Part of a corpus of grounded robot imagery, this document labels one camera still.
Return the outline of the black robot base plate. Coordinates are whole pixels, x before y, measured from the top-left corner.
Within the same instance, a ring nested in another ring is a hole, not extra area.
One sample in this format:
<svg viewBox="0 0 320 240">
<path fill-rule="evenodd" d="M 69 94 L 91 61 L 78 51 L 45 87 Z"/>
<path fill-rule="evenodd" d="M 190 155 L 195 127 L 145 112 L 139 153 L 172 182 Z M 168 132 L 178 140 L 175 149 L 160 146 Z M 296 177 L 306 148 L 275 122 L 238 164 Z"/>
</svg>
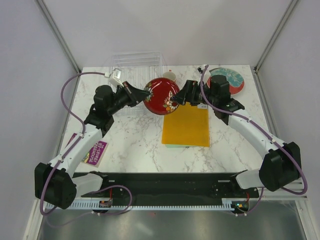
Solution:
<svg viewBox="0 0 320 240">
<path fill-rule="evenodd" d="M 86 197 L 111 197 L 127 205 L 217 205 L 222 199 L 258 198 L 255 188 L 233 188 L 232 173 L 106 173 L 100 193 Z"/>
</svg>

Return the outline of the dark red floral plate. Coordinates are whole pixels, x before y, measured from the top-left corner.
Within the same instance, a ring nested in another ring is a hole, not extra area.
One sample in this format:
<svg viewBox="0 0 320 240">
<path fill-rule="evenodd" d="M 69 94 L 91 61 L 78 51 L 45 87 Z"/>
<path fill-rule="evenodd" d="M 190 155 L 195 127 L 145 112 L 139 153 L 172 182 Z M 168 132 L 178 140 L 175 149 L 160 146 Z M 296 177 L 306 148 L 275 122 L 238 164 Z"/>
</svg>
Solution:
<svg viewBox="0 0 320 240">
<path fill-rule="evenodd" d="M 168 115 L 179 107 L 178 103 L 171 100 L 171 97 L 180 91 L 179 86 L 173 80 L 165 77 L 155 78 L 145 85 L 144 90 L 150 95 L 143 103 L 153 114 Z"/>
</svg>

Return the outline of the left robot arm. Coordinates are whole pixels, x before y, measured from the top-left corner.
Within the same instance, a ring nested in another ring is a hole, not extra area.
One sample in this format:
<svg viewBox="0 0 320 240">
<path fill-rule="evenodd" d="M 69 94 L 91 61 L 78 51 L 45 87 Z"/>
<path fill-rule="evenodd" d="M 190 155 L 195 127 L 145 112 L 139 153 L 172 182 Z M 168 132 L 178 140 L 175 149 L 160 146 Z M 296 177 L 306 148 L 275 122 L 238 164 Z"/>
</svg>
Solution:
<svg viewBox="0 0 320 240">
<path fill-rule="evenodd" d="M 96 171 L 74 177 L 78 165 L 110 130 L 113 115 L 124 107 L 134 107 L 149 100 L 152 92 L 133 87 L 127 81 L 113 91 L 109 85 L 96 88 L 89 114 L 81 122 L 82 130 L 49 163 L 39 163 L 34 170 L 35 196 L 41 204 L 49 203 L 55 208 L 67 209 L 73 201 L 86 194 L 106 196 L 110 185 L 105 176 Z"/>
</svg>

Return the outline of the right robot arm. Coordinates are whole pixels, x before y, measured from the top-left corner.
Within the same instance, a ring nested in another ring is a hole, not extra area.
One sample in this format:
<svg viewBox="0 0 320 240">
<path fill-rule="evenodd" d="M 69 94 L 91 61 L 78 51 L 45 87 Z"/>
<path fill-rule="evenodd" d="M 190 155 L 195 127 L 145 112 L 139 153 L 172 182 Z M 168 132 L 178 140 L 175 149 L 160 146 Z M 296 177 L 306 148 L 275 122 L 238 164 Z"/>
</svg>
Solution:
<svg viewBox="0 0 320 240">
<path fill-rule="evenodd" d="M 209 87 L 203 82 L 187 80 L 171 100 L 180 105 L 190 103 L 192 106 L 206 104 L 212 107 L 215 116 L 240 133 L 261 156 L 259 169 L 244 170 L 231 178 L 229 191 L 233 196 L 240 197 L 249 188 L 266 188 L 275 192 L 302 176 L 299 146 L 294 142 L 285 143 L 259 126 L 245 107 L 231 97 L 230 84 L 225 76 L 212 76 Z"/>
</svg>

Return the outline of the red teal floral plate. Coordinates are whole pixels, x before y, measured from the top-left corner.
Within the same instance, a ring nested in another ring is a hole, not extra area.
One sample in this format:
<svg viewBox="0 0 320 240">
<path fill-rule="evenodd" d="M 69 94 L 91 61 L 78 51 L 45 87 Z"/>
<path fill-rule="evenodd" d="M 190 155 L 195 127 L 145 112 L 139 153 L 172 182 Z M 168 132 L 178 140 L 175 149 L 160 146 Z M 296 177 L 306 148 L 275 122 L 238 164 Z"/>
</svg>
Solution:
<svg viewBox="0 0 320 240">
<path fill-rule="evenodd" d="M 226 80 L 229 82 L 229 91 L 231 95 L 240 93 L 245 86 L 245 80 L 243 76 L 230 68 L 218 67 L 211 69 L 209 72 L 212 77 L 216 75 L 226 77 Z"/>
</svg>

